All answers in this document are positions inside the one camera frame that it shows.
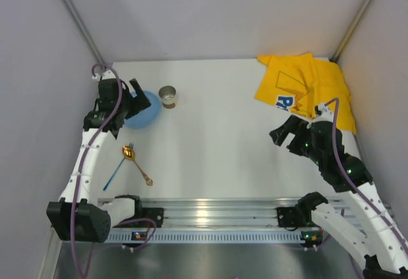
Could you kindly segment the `metal cup brown base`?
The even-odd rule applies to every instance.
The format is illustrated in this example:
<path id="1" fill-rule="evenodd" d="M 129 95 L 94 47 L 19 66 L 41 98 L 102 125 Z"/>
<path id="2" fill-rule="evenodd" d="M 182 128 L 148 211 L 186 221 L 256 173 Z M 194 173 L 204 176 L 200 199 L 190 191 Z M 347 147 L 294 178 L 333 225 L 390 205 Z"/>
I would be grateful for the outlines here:
<path id="1" fill-rule="evenodd" d="M 179 96 L 175 87 L 171 85 L 166 85 L 159 89 L 159 98 L 162 102 L 162 105 L 166 109 L 172 109 L 176 107 Z"/>

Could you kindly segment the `yellow Pikachu cloth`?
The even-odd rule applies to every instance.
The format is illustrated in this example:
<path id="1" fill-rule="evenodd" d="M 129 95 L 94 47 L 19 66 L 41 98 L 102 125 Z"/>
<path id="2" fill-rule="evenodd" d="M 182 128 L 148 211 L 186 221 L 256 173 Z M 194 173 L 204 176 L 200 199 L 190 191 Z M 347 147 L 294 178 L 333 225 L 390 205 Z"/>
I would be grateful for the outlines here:
<path id="1" fill-rule="evenodd" d="M 315 107 L 339 98 L 337 128 L 356 134 L 351 109 L 351 93 L 336 63 L 303 55 L 260 55 L 266 73 L 255 94 L 258 101 L 279 109 L 316 118 Z"/>

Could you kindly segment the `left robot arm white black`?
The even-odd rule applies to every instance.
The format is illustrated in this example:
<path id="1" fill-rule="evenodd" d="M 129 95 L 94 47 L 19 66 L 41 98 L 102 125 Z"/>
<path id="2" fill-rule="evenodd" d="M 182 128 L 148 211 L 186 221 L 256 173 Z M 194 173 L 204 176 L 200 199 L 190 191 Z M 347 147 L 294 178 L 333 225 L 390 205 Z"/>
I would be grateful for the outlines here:
<path id="1" fill-rule="evenodd" d="M 98 83 L 99 96 L 84 118 L 82 143 L 66 188 L 47 206 L 47 217 L 63 241 L 106 241 L 111 228 L 142 212 L 140 198 L 118 195 L 101 206 L 98 196 L 112 170 L 108 154 L 113 151 L 124 121 L 151 106 L 136 79 L 117 83 L 114 78 Z"/>

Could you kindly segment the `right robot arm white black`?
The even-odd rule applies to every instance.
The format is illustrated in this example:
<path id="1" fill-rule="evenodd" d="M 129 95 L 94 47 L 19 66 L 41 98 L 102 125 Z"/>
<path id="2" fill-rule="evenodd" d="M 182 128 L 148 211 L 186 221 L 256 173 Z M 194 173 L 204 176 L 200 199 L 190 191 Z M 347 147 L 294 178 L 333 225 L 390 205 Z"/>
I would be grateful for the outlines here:
<path id="1" fill-rule="evenodd" d="M 355 260 L 364 278 L 407 278 L 407 238 L 384 207 L 364 163 L 345 151 L 342 132 L 333 122 L 308 122 L 292 115 L 269 133 L 277 146 L 288 134 L 294 136 L 288 150 L 317 166 L 323 180 L 359 220 L 361 229 L 337 213 L 318 192 L 298 200 L 295 210 L 299 220 L 328 232 Z"/>

